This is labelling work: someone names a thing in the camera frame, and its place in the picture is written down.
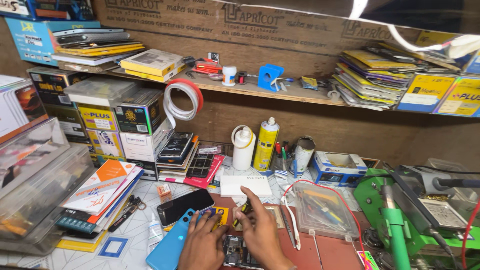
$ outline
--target glue tube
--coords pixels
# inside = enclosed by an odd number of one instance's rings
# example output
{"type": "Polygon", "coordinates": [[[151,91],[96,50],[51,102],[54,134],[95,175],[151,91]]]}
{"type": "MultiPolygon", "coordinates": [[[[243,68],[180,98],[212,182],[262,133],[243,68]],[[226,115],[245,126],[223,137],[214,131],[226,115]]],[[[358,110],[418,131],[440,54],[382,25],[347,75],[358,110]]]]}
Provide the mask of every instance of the glue tube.
{"type": "Polygon", "coordinates": [[[152,222],[148,225],[148,255],[155,249],[155,247],[162,241],[163,239],[163,231],[162,226],[160,226],[160,222],[155,219],[155,214],[152,213],[152,222]]]}

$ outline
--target red cable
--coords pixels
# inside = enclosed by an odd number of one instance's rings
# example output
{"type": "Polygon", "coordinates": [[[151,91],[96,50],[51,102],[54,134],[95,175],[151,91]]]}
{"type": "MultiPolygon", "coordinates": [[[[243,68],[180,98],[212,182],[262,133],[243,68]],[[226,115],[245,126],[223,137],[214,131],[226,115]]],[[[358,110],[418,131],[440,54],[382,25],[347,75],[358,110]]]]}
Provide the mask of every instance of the red cable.
{"type": "Polygon", "coordinates": [[[465,259],[465,252],[467,251],[467,237],[468,233],[470,232],[470,228],[472,227],[473,221],[475,220],[475,217],[477,216],[477,213],[480,209],[480,200],[477,203],[477,206],[472,212],[472,215],[470,216],[470,219],[468,220],[468,225],[467,229],[465,230],[465,234],[463,235],[463,241],[462,241],[462,264],[463,268],[467,269],[467,260],[465,259]]]}
{"type": "MultiPolygon", "coordinates": [[[[368,266],[367,266],[367,262],[366,262],[365,249],[363,248],[363,241],[362,241],[362,239],[361,239],[360,223],[359,223],[359,221],[357,220],[357,218],[355,217],[355,215],[353,214],[352,210],[350,210],[350,207],[348,207],[348,204],[347,204],[347,203],[345,202],[345,200],[342,198],[342,196],[340,195],[340,193],[338,193],[335,189],[332,189],[332,188],[326,187],[326,186],[322,186],[322,185],[318,185],[318,184],[315,184],[315,183],[313,183],[313,182],[311,182],[311,181],[308,181],[308,180],[298,180],[298,181],[296,181],[295,183],[298,183],[298,182],[309,182],[309,183],[311,183],[311,184],[314,184],[315,186],[319,186],[319,187],[322,187],[322,188],[329,189],[329,190],[335,192],[335,193],[340,197],[340,199],[342,199],[342,202],[345,204],[345,206],[347,207],[347,209],[350,211],[350,214],[352,214],[353,219],[354,219],[355,222],[357,223],[357,227],[358,227],[358,229],[359,229],[359,235],[360,235],[361,250],[363,251],[363,257],[362,257],[362,259],[363,259],[363,264],[365,265],[365,270],[368,270],[368,266]]],[[[287,195],[287,192],[293,187],[293,184],[287,188],[287,190],[285,191],[285,193],[283,194],[283,196],[286,196],[286,195],[287,195]]]]}

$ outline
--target blue tool holder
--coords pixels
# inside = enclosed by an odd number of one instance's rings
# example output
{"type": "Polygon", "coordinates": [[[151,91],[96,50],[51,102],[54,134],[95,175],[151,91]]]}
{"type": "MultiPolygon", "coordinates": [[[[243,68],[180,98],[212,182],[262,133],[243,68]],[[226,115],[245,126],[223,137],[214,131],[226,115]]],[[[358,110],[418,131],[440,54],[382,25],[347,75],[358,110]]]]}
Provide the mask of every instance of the blue tool holder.
{"type": "Polygon", "coordinates": [[[266,64],[264,67],[261,67],[258,75],[258,87],[268,91],[278,92],[280,86],[277,87],[274,81],[280,77],[284,71],[285,69],[283,67],[272,64],[266,64]]]}

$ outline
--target phone repair workbench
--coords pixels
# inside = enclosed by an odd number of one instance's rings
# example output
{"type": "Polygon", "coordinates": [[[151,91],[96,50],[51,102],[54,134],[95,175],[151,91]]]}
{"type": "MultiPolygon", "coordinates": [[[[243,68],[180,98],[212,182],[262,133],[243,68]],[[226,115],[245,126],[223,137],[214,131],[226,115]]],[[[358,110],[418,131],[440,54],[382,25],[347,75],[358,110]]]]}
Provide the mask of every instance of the phone repair workbench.
{"type": "MultiPolygon", "coordinates": [[[[225,175],[257,175],[252,169],[247,171],[237,171],[234,168],[225,170],[225,175]]],[[[311,176],[306,172],[299,179],[310,180],[311,176]]],[[[147,208],[144,211],[136,211],[125,223],[113,233],[107,233],[102,239],[100,246],[95,252],[73,251],[68,249],[56,248],[50,255],[44,257],[32,256],[13,252],[0,252],[0,265],[17,264],[25,268],[45,268],[49,270],[148,270],[150,267],[145,262],[148,246],[148,224],[151,222],[152,213],[157,215],[156,208],[160,204],[160,198],[157,193],[157,186],[164,182],[140,181],[133,194],[139,196],[147,208]]],[[[260,198],[266,204],[280,204],[280,198],[284,191],[278,186],[274,175],[269,177],[269,184],[273,195],[270,198],[260,198]]],[[[172,190],[173,198],[180,197],[190,193],[197,188],[185,184],[168,184],[172,190]]],[[[340,187],[345,194],[345,201],[352,211],[360,211],[358,203],[353,197],[349,188],[340,187]]],[[[241,205],[243,202],[231,198],[220,198],[220,188],[208,188],[215,201],[215,206],[233,208],[241,205]]],[[[294,202],[289,203],[295,212],[294,202]]],[[[362,212],[354,212],[360,222],[362,229],[368,228],[367,222],[362,212]]],[[[228,224],[233,223],[232,211],[229,211],[228,224]]],[[[320,269],[320,262],[313,237],[307,233],[300,233],[302,248],[296,250],[290,241],[286,229],[278,230],[280,242],[285,255],[299,267],[299,270],[320,269]]],[[[231,228],[228,235],[241,235],[231,228]]],[[[358,243],[346,242],[345,240],[335,239],[324,236],[316,236],[320,255],[322,256],[323,268],[328,269],[360,269],[361,264],[355,254],[355,247],[360,248],[358,243]]],[[[222,266],[221,269],[232,269],[222,266]]]]}

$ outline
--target barcode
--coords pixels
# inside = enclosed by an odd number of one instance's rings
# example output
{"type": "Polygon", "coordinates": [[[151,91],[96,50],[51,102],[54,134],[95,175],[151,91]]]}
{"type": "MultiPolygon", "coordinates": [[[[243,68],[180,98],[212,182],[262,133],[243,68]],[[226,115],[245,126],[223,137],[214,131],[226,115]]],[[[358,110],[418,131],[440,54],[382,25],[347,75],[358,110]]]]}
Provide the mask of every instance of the barcode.
{"type": "Polygon", "coordinates": [[[31,76],[32,76],[32,79],[36,82],[42,81],[42,76],[40,76],[39,74],[31,74],[31,76]]]}
{"type": "Polygon", "coordinates": [[[61,104],[72,104],[67,96],[59,96],[59,99],[61,104]]]}
{"type": "Polygon", "coordinates": [[[138,132],[148,132],[148,127],[146,125],[137,125],[138,132]]]}

